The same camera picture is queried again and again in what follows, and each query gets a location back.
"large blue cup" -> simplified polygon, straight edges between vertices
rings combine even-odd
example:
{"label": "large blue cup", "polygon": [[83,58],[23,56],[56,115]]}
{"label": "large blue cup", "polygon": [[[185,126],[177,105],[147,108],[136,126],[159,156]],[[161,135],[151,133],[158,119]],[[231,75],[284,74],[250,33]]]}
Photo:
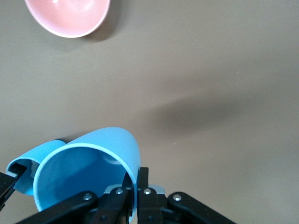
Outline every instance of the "large blue cup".
{"label": "large blue cup", "polygon": [[138,144],[131,133],[118,127],[93,131],[51,151],[41,161],[33,180],[36,206],[41,211],[86,190],[102,196],[108,186],[122,184],[127,172],[135,193],[132,220],[140,165]]}

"pink bowl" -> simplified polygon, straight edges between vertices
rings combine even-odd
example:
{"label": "pink bowl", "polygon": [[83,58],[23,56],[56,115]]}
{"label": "pink bowl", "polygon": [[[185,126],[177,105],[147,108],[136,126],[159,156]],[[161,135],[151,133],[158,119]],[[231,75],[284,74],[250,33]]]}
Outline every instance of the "pink bowl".
{"label": "pink bowl", "polygon": [[95,31],[103,23],[110,0],[25,0],[25,3],[46,30],[75,38]]}

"bolt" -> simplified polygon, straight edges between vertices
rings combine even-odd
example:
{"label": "bolt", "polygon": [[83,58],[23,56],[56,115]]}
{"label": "bolt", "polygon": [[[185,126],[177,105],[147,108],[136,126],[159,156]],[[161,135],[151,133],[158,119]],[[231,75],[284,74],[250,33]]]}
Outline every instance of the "bolt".
{"label": "bolt", "polygon": [[151,194],[151,190],[149,188],[144,189],[143,191],[146,195]]}
{"label": "bolt", "polygon": [[123,190],[121,188],[118,188],[116,190],[116,194],[121,195],[123,193]]}
{"label": "bolt", "polygon": [[181,197],[181,195],[178,195],[178,194],[175,194],[173,197],[172,197],[175,201],[180,201],[180,200],[182,200],[182,197]]}
{"label": "bolt", "polygon": [[89,199],[91,199],[93,196],[89,193],[87,193],[86,195],[84,195],[83,200],[88,201]]}

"gray surface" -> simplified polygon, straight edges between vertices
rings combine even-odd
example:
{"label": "gray surface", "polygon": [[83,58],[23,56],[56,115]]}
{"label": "gray surface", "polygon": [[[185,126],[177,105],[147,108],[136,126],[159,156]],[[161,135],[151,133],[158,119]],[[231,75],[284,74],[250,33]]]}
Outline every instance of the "gray surface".
{"label": "gray surface", "polygon": [[[112,0],[100,29],[65,39],[2,0],[0,170],[121,126],[166,194],[240,224],[298,223],[298,20],[296,0]],[[0,223],[35,212],[15,194]]]}

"silver screw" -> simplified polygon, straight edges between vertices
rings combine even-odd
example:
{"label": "silver screw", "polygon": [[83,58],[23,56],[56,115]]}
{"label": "silver screw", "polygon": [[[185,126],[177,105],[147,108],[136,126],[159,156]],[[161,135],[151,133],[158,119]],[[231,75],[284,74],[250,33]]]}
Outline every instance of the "silver screw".
{"label": "silver screw", "polygon": [[151,190],[149,188],[144,189],[143,191],[146,195],[151,194]]}
{"label": "silver screw", "polygon": [[182,200],[182,197],[181,197],[181,195],[175,194],[173,196],[173,199],[178,202],[178,201]]}
{"label": "silver screw", "polygon": [[84,195],[83,200],[88,201],[89,199],[91,199],[93,196],[89,193],[87,193],[86,195]]}
{"label": "silver screw", "polygon": [[121,188],[118,188],[118,189],[116,190],[116,193],[117,193],[118,195],[121,195],[121,194],[123,193],[123,190],[122,190]]}

